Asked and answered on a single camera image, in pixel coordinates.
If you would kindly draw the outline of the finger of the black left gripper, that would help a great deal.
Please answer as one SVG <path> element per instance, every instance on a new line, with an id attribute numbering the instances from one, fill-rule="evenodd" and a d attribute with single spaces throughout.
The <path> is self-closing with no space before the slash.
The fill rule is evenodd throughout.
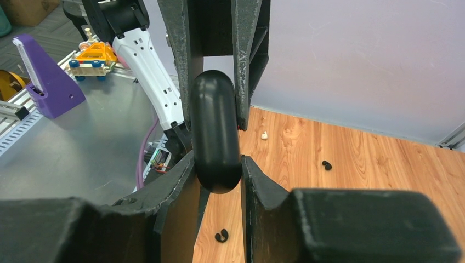
<path id="1" fill-rule="evenodd" d="M 195 1 L 158 1 L 175 58 L 184 122 L 191 128 L 189 94 L 194 79 L 203 71 L 203 54 L 196 27 Z"/>
<path id="2" fill-rule="evenodd" d="M 248 128 L 251 98 L 269 61 L 270 1 L 232 1 L 236 115 Z"/>

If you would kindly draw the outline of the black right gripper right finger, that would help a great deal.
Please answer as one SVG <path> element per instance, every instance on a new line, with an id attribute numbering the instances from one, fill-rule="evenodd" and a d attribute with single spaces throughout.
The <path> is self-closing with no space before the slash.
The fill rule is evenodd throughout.
<path id="1" fill-rule="evenodd" d="M 434 203 L 399 190 L 284 189 L 242 157 L 246 262 L 459 262 Z"/>

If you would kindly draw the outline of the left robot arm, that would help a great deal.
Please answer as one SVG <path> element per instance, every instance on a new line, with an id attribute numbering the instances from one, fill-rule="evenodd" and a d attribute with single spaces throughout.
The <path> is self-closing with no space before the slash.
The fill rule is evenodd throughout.
<path id="1" fill-rule="evenodd" d="M 98 37 L 131 68 L 163 128 L 190 130 L 196 158 L 240 158 L 252 95 L 269 60 L 269 1 L 158 1 L 178 91 L 155 51 L 144 1 L 83 1 Z"/>

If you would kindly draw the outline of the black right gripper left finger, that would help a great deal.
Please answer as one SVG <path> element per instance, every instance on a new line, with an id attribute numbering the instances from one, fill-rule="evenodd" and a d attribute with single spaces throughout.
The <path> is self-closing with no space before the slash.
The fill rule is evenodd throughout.
<path id="1" fill-rule="evenodd" d="M 113 205 L 1 201 L 1 262 L 192 262 L 200 185 L 194 155 Z"/>

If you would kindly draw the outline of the black earbuds charging case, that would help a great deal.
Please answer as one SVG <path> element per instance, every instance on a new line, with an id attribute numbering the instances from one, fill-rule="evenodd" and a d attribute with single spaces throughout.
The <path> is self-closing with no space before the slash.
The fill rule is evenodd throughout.
<path id="1" fill-rule="evenodd" d="M 205 71 L 195 78 L 189 100 L 198 180 L 211 193 L 228 193 L 242 177 L 233 83 L 221 71 Z"/>

